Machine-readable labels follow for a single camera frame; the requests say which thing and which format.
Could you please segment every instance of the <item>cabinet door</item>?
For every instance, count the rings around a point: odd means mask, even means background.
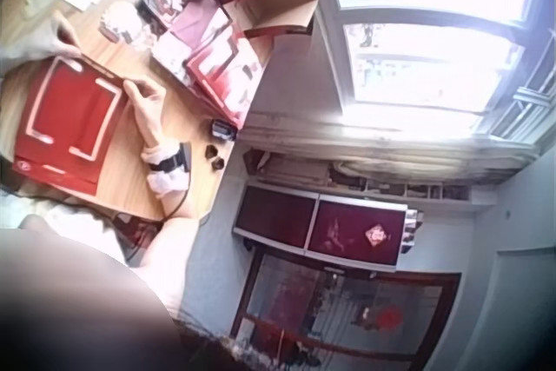
[[[303,248],[316,195],[248,186],[235,227],[274,242]]]
[[[395,266],[406,209],[399,204],[322,197],[308,250],[357,262]]]

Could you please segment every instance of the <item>red packaging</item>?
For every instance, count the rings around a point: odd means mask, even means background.
[[[127,102],[123,80],[87,58],[57,56],[31,84],[17,131],[14,169],[90,195]]]
[[[198,86],[238,129],[261,81],[262,66],[251,44],[232,25],[187,63]]]

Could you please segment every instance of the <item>wrist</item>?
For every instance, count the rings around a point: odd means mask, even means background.
[[[168,141],[161,131],[156,132],[146,132],[142,135],[142,139],[145,142],[146,148],[156,148],[160,147]]]

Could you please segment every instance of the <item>glass door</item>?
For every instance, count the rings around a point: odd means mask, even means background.
[[[249,276],[232,336],[288,369],[330,371],[422,369],[460,279],[337,268],[269,248]]]

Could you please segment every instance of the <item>red decoration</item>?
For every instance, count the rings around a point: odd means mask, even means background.
[[[94,195],[126,102],[122,79],[89,59],[48,60],[19,123],[15,170]]]

